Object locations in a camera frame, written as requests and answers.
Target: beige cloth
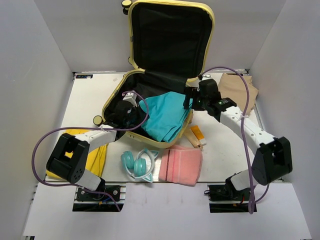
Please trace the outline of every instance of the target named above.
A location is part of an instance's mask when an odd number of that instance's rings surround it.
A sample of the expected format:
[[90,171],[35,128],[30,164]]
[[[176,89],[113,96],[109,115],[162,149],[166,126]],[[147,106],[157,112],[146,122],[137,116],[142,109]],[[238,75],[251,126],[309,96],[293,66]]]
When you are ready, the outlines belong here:
[[[258,89],[252,85],[251,76],[243,76],[249,88],[249,105],[246,114],[248,115],[255,106]],[[244,111],[247,101],[247,92],[244,83],[237,75],[230,75],[224,73],[218,84],[219,91],[222,98],[230,98],[233,100],[241,111]]]

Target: clothing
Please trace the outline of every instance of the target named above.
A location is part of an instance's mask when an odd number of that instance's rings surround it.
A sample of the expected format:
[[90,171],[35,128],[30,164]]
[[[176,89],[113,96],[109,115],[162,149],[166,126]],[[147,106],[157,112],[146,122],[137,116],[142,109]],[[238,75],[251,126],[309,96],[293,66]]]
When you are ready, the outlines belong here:
[[[82,130],[82,129],[68,129],[65,131],[67,134],[70,135],[77,135],[77,134],[83,134],[88,132],[88,130]],[[102,172],[104,170],[105,162],[106,162],[106,154],[107,154],[107,144],[100,146],[93,151],[91,151],[88,154],[85,169],[89,170],[93,174],[101,177]],[[71,157],[72,153],[66,152],[65,154],[67,157]],[[50,171],[46,171],[46,174],[49,177],[60,179],[59,176],[55,175],[54,173]]]
[[194,186],[200,176],[202,159],[200,149],[174,145],[163,152],[159,180]]
[[[172,142],[183,127],[192,101],[190,101],[189,109],[185,110],[183,106],[185,95],[172,91],[148,97],[145,101],[149,107],[149,118],[141,126],[142,129],[158,142]],[[139,105],[146,113],[145,103],[141,100]]]
[[[252,85],[251,76],[243,76],[249,88],[249,105],[246,114],[249,114],[255,106],[258,89]],[[241,111],[244,111],[247,101],[247,92],[244,83],[237,75],[230,75],[224,73],[218,84],[218,89],[222,98],[232,99]]]

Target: teal headphones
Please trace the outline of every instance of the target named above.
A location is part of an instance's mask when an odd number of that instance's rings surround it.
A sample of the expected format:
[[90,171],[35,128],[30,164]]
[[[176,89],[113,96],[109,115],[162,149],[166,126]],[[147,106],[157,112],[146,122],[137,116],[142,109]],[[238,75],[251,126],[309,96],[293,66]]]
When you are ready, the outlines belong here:
[[[148,171],[146,159],[141,158],[143,153],[146,153],[151,160],[151,167]],[[150,151],[147,148],[144,148],[138,153],[136,159],[134,159],[131,151],[125,151],[121,155],[121,162],[124,169],[133,179],[143,179],[149,183],[152,183],[152,171],[155,168],[155,158],[158,156],[158,154],[158,151]]]

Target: white wall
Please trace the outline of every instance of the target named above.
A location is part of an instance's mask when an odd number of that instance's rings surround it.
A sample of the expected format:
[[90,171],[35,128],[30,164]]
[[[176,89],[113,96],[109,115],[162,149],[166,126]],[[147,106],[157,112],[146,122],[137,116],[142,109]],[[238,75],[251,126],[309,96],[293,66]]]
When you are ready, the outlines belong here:
[[[0,1],[0,23],[0,233],[17,240],[36,185],[32,149],[59,124],[72,72],[33,0]],[[42,176],[51,147],[37,155]]]
[[[250,68],[286,0],[194,0],[216,27],[206,66]],[[126,71],[128,16],[121,0],[35,0],[71,70]]]
[[320,2],[287,0],[253,63],[268,131],[291,142],[293,183],[312,239],[320,239]]

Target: open suitcase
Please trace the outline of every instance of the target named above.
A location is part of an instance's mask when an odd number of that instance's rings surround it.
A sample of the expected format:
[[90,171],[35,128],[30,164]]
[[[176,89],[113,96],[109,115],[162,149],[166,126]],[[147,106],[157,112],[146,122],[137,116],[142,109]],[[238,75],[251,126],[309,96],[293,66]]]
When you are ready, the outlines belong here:
[[[134,90],[143,98],[168,92],[183,94],[186,84],[203,71],[215,26],[213,11],[202,3],[137,0],[128,6],[127,13],[131,46],[129,62],[135,69],[124,75],[106,101],[102,108],[103,122],[114,113],[125,91]],[[182,136],[191,115],[192,112],[171,142],[158,142],[141,127],[125,134],[157,148],[169,148]]]

